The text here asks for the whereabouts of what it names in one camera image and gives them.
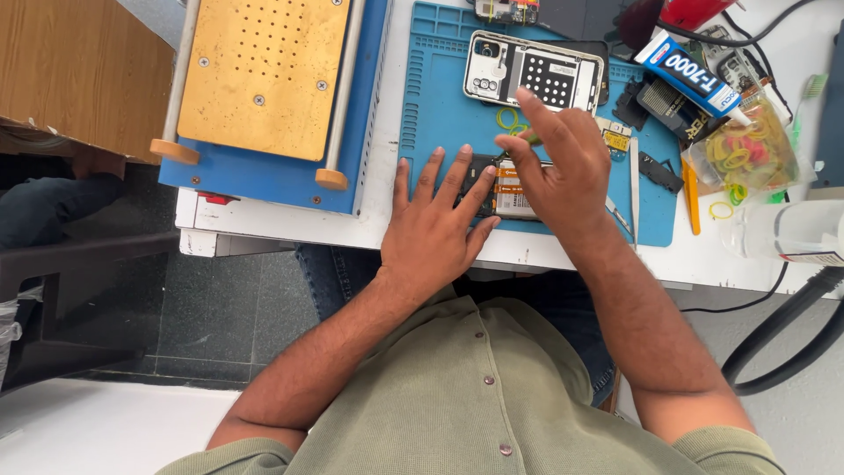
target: green brush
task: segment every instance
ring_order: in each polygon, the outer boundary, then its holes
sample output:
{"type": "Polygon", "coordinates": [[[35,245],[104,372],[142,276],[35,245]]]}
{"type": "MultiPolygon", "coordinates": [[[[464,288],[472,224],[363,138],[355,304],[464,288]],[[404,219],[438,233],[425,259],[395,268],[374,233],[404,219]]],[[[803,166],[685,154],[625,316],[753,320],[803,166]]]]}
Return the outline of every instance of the green brush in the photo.
{"type": "MultiPolygon", "coordinates": [[[[539,137],[536,134],[532,134],[530,137],[526,138],[525,140],[530,144],[530,146],[532,148],[538,147],[542,144],[542,140],[540,140],[539,137]]],[[[502,158],[510,158],[510,153],[508,153],[505,150],[505,151],[501,152],[501,155],[499,155],[498,158],[496,158],[496,160],[501,160],[502,158]]]]}
{"type": "Polygon", "coordinates": [[[806,88],[803,89],[803,97],[800,98],[800,103],[797,106],[797,113],[794,114],[794,124],[792,125],[791,144],[795,153],[800,146],[800,129],[802,127],[802,121],[800,120],[800,107],[807,99],[814,99],[824,92],[826,80],[829,77],[829,74],[812,74],[809,76],[809,82],[806,84],[806,88]]]}

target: chair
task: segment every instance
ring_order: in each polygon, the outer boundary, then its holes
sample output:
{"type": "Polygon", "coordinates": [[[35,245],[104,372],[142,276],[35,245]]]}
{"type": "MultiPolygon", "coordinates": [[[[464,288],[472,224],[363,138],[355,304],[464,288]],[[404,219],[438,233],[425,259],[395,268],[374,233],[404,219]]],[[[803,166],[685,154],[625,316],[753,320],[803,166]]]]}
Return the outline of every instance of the chair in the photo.
{"type": "Polygon", "coordinates": [[[20,285],[44,276],[42,303],[22,300],[23,336],[11,342],[7,368],[0,368],[0,396],[26,385],[143,356],[143,348],[109,348],[56,341],[59,276],[63,271],[169,253],[179,232],[112,237],[0,251],[0,302],[17,297],[20,285]]]}

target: lcd separator machine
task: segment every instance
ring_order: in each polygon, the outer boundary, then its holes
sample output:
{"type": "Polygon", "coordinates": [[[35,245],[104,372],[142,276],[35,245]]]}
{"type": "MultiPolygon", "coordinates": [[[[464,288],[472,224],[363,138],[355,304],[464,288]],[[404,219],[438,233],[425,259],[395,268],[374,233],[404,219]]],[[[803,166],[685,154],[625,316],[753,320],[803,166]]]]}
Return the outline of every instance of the lcd separator machine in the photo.
{"type": "Polygon", "coordinates": [[[392,0],[189,0],[150,145],[160,182],[355,215],[391,13],[392,0]]]}

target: tiled floor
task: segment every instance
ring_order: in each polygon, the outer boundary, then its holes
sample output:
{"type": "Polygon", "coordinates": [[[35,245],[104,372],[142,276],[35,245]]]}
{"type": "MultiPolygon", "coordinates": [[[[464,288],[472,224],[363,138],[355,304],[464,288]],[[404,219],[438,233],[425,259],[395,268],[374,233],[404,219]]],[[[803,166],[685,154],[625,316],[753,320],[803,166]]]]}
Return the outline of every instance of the tiled floor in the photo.
{"type": "MultiPolygon", "coordinates": [[[[130,166],[127,195],[75,235],[171,229],[175,189],[157,167],[130,166]]],[[[143,360],[86,379],[239,390],[317,323],[292,252],[207,259],[162,254],[62,276],[67,341],[145,347],[143,360]]]]}

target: wooden foot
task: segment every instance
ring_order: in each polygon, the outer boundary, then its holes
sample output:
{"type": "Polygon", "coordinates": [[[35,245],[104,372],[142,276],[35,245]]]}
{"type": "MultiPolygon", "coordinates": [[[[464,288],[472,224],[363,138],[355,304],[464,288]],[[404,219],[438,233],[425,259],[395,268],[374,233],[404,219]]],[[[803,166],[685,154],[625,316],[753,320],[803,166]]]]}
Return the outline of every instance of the wooden foot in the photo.
{"type": "Polygon", "coordinates": [[[323,188],[345,191],[349,187],[349,180],[337,170],[320,168],[316,171],[316,183],[323,188]]]}
{"type": "Polygon", "coordinates": [[[199,152],[175,142],[168,142],[167,140],[153,139],[149,144],[149,151],[158,156],[163,156],[167,160],[178,161],[186,165],[196,165],[199,163],[199,152]]]}

